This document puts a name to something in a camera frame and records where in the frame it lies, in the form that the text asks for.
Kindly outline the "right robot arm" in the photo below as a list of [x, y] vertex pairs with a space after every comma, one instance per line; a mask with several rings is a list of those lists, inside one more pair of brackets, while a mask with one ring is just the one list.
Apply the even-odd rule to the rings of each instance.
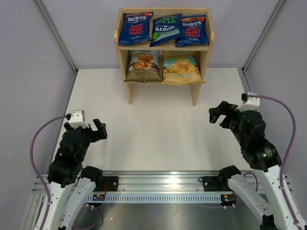
[[300, 215], [282, 173], [282, 160], [265, 138], [266, 123], [254, 108], [222, 101], [209, 109], [209, 121], [215, 123], [223, 115], [220, 126], [229, 129], [240, 145], [244, 160], [253, 170], [266, 194], [263, 199], [245, 180], [236, 166], [219, 171], [218, 185], [238, 195], [256, 217], [262, 230], [305, 230], [307, 222]]

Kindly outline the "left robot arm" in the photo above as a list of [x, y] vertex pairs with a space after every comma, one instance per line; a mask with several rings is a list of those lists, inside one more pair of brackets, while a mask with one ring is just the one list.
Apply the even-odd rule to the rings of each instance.
[[42, 184], [47, 197], [36, 230], [71, 230], [86, 198], [92, 191], [104, 185], [103, 171], [93, 166], [82, 167], [90, 143], [107, 138], [106, 125], [93, 120], [96, 130], [90, 125], [82, 127], [71, 118], [65, 123], [54, 161]]

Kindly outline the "blue Burts chilli bag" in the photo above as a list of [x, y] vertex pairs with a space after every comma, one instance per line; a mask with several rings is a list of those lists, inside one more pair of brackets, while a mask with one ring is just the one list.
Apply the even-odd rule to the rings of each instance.
[[120, 46], [130, 46], [150, 40], [150, 19], [152, 11], [125, 13], [124, 24], [118, 39]]
[[209, 39], [205, 29], [205, 14], [183, 15], [180, 20], [180, 37], [176, 47], [207, 45]]

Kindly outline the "blue Burts sea salt bag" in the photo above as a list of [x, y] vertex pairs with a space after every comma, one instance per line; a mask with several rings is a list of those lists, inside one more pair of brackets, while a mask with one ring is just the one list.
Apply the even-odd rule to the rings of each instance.
[[150, 47], [180, 38], [181, 16], [178, 13], [154, 19]]

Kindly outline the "yellow kettle chips bag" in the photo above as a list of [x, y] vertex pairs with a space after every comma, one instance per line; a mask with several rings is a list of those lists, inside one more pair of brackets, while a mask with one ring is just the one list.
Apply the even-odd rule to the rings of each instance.
[[163, 84], [188, 85], [204, 83], [196, 61], [197, 51], [164, 50], [162, 55]]

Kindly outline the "light blue cassava chips bag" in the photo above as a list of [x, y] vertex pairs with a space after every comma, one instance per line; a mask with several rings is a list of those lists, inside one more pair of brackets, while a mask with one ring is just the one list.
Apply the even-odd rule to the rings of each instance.
[[160, 51], [131, 50], [130, 63], [124, 82], [162, 82], [159, 66]]

